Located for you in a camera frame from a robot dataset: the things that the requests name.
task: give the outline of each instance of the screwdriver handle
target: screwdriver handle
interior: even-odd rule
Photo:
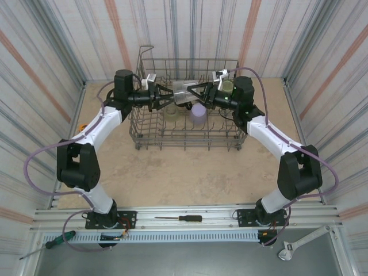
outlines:
[[[75,231],[66,232],[65,233],[66,240],[70,240],[72,237],[75,236],[75,234],[76,234]],[[64,242],[63,235],[60,235],[60,236],[56,237],[54,240],[46,242],[45,246],[46,246],[47,249],[50,249],[50,248],[52,248],[52,247],[54,247],[54,246],[56,246],[60,243],[63,243],[63,242]]]
[[[198,215],[179,216],[179,220],[200,223],[202,222],[202,216],[198,216]]]

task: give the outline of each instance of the wrench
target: wrench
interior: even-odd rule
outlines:
[[[303,246],[306,243],[311,242],[314,239],[330,232],[332,229],[330,226],[322,226],[321,228],[315,230],[314,232],[302,237],[300,240],[295,241],[294,243],[284,242],[283,246],[285,249],[281,250],[277,255],[282,260],[291,260],[295,250],[298,247]]]

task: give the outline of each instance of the black screwdriver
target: black screwdriver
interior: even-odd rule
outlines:
[[[72,237],[74,237],[75,236],[75,231],[69,231],[69,232],[66,232],[65,233],[65,238],[66,238],[66,240],[70,240]],[[36,252],[39,252],[39,251],[41,251],[42,249],[51,249],[52,247],[54,247],[54,246],[56,246],[56,245],[58,245],[58,244],[60,244],[60,243],[63,243],[64,242],[64,240],[63,240],[63,235],[60,235],[60,236],[58,236],[58,237],[56,237],[55,239],[53,239],[52,241],[48,241],[48,242],[46,242],[45,243],[45,245],[44,246],[42,246],[40,249],[37,249],[37,250],[35,250],[35,251],[33,251],[33,252],[31,252],[31,253],[28,253],[27,255],[25,255],[24,257],[22,257],[22,258],[20,258],[20,260],[22,260],[22,259],[24,259],[24,258],[26,258],[26,257],[28,257],[29,255],[32,255],[32,254],[34,254],[34,253],[36,253]]]
[[[192,221],[195,223],[202,222],[202,216],[199,215],[188,215],[179,217],[155,217],[156,219],[167,219],[167,220],[182,220],[182,221]]]

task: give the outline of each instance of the corrugated metal wall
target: corrugated metal wall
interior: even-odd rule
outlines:
[[[278,77],[323,1],[42,0],[88,80],[155,58],[229,58]]]
[[[336,169],[337,204],[368,275],[368,1],[340,1],[290,88],[303,134]],[[324,187],[333,185],[323,167]]]
[[[81,93],[81,83],[67,72],[41,18],[25,1],[0,5],[0,274],[23,253],[36,208],[49,198],[26,183],[23,162],[36,149],[66,138]],[[55,185],[56,151],[30,163],[30,176],[41,188]]]

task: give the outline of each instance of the dish rack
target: dish rack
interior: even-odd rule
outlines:
[[[156,83],[171,88],[173,81],[196,80],[198,83],[212,80],[212,71],[238,67],[234,59],[183,59],[153,58],[154,46],[144,45],[139,48],[136,74],[145,79],[148,74],[157,74]],[[228,79],[236,75],[231,73]],[[231,118],[231,112],[218,109],[207,110],[204,124],[194,125],[189,119],[190,111],[179,109],[179,117],[175,122],[164,119],[164,109],[148,111],[146,106],[133,108],[129,115],[131,126],[129,134],[135,142],[135,148],[148,149],[159,147],[224,147],[240,150],[246,134],[239,129]]]

